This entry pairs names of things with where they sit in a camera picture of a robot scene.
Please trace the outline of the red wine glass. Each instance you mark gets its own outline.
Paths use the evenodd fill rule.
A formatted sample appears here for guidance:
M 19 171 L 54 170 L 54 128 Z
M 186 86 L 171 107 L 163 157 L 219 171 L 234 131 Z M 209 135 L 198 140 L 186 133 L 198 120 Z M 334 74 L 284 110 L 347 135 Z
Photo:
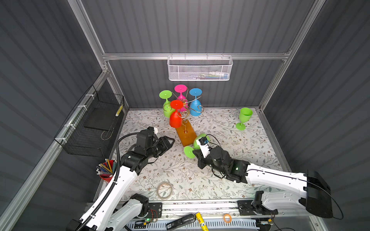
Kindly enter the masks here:
M 170 103 L 174 112 L 170 116 L 170 126 L 173 128 L 180 128 L 182 126 L 182 118 L 179 115 L 179 110 L 183 108 L 183 102 L 180 100 L 174 100 Z

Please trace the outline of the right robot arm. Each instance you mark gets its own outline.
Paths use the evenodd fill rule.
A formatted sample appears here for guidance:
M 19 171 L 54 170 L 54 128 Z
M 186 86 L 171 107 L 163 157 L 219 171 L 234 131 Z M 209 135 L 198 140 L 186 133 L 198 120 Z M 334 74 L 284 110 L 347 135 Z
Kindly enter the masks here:
M 277 215 L 282 209 L 305 209 L 321 218 L 333 218 L 330 187 L 316 171 L 292 173 L 273 170 L 248 161 L 232 159 L 219 145 L 209 146 L 207 137 L 196 140 L 197 148 L 185 147 L 189 158 L 196 158 L 198 167 L 218 171 L 220 179 L 235 183 L 260 184 L 281 189 L 280 193 L 257 191 L 253 200 L 239 202 L 242 215 Z

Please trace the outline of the gold wire wine glass rack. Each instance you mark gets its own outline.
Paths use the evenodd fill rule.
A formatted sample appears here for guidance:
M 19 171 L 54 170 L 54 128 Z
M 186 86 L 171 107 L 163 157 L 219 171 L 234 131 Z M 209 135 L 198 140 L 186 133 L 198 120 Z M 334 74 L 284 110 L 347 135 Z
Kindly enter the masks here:
M 188 88 L 188 92 L 184 92 L 183 95 L 187 95 L 186 98 L 188 100 L 188 106 L 186 111 L 179 112 L 180 117 L 182 118 L 182 126 L 180 128 L 175 128 L 176 132 L 179 136 L 179 139 L 184 147 L 190 146 L 193 144 L 194 140 L 196 139 L 197 135 L 194 129 L 192 128 L 190 121 L 188 119 L 190 114 L 190 104 L 191 101 L 195 99 L 194 96 L 190 95 L 190 89 Z M 177 96 L 179 93 L 172 91 L 172 97 L 169 99 L 170 102 L 177 100 Z

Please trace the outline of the green wine glass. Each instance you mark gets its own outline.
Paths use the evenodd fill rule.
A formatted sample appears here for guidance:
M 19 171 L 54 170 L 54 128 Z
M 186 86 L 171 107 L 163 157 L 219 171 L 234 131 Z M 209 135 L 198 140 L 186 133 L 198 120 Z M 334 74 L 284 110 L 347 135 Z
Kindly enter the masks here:
M 236 124 L 236 128 L 240 131 L 245 130 L 245 123 L 251 119 L 253 111 L 250 108 L 242 108 L 239 114 L 240 122 Z
M 172 97 L 172 92 L 170 90 L 163 90 L 160 92 L 159 97 L 165 100 L 165 103 L 162 107 L 164 116 L 170 118 L 172 113 L 175 111 L 171 107 L 171 102 L 169 101 L 169 99 Z
M 197 140 L 199 140 L 200 138 L 203 138 L 203 137 L 207 137 L 207 140 L 210 141 L 210 137 L 207 136 L 205 133 L 202 133 L 200 134 L 199 136 L 196 137 L 196 139 L 194 140 L 192 146 L 186 146 L 184 148 L 184 153 L 185 155 L 190 158 L 190 159 L 194 159 L 196 156 L 193 154 L 193 151 L 194 150 L 200 150 L 200 146 L 198 145 L 197 143 Z

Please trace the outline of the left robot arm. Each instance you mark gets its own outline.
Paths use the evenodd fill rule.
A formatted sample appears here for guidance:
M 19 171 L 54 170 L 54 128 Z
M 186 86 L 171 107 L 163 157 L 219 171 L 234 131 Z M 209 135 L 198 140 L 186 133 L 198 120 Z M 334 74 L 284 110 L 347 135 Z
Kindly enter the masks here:
M 157 128 L 148 127 L 135 132 L 136 144 L 126 154 L 119 152 L 119 143 L 130 134 L 116 142 L 117 169 L 112 180 L 102 194 L 78 220 L 71 220 L 66 227 L 68 231 L 120 231 L 135 217 L 144 217 L 148 213 L 148 198 L 133 195 L 120 209 L 116 209 L 128 188 L 150 162 L 170 150 L 175 139 L 157 136 Z

